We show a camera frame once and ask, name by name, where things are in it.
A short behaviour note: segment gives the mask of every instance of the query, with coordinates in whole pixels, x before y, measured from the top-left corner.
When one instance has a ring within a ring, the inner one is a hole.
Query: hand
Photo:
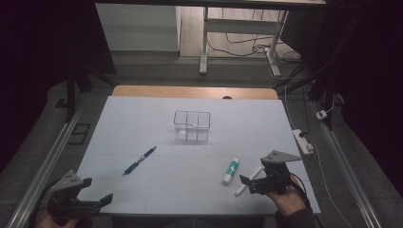
[[[36,225],[36,228],[74,228],[78,221],[79,221],[78,218],[71,218],[68,220],[66,225],[59,226],[54,221],[53,217],[48,212],[45,212],[41,221]]]
[[[297,179],[292,175],[291,180],[298,184]],[[266,194],[266,196],[273,200],[279,212],[284,217],[291,216],[295,212],[306,208],[299,191],[291,185],[284,194],[279,195],[271,192]]]

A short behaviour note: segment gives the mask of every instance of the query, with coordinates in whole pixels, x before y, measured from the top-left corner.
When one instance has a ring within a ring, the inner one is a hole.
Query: black pen
[[[133,169],[135,169],[140,162],[142,162],[146,157],[148,157],[148,155],[150,155],[152,152],[154,152],[154,150],[157,148],[157,146],[152,147],[150,150],[148,150],[144,155],[142,155],[136,162],[134,162],[132,165],[130,165],[130,167],[128,167],[125,171],[124,171],[124,175],[127,175],[129,173],[131,173],[131,171],[133,171]]]

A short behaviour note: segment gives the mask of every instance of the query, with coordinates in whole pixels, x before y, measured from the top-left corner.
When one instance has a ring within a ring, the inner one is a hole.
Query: white table
[[[211,113],[208,142],[178,141],[176,110]],[[131,174],[124,170],[148,149],[157,150]],[[93,178],[80,200],[113,193],[107,214],[211,216],[271,215],[268,198],[239,197],[239,174],[249,176],[273,149],[299,155],[281,101],[109,97],[77,175]],[[240,159],[229,186],[221,183],[230,161]],[[302,161],[289,162],[303,180],[315,213],[320,210]],[[261,172],[258,178],[264,177]]]

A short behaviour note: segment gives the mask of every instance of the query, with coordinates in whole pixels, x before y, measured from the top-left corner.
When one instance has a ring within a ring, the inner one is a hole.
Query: pen
[[[249,177],[249,179],[253,180],[258,175],[258,173],[263,169],[264,169],[264,167],[260,165],[258,167],[258,169]],[[245,190],[245,187],[246,187],[246,185],[242,184],[240,186],[240,188],[238,189],[238,191],[235,193],[235,196],[238,197],[243,192],[243,190]]]
[[[152,152],[154,152],[154,150],[157,148],[157,146],[152,147],[150,150],[148,150],[144,155],[142,155],[137,161],[135,161],[132,165],[130,165],[125,171],[124,171],[124,175],[127,175],[129,173],[131,173],[131,171],[133,171],[133,169],[135,169],[140,162],[142,162],[146,157],[148,157],[148,155],[150,155]]]

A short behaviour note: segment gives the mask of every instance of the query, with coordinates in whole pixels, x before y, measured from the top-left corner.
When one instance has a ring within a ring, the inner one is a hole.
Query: glue stick
[[[227,169],[227,172],[224,175],[224,178],[222,179],[222,182],[224,184],[229,184],[232,180],[232,177],[234,176],[235,172],[237,171],[238,165],[240,164],[240,160],[237,158],[234,158],[231,163],[229,164],[229,167]]]

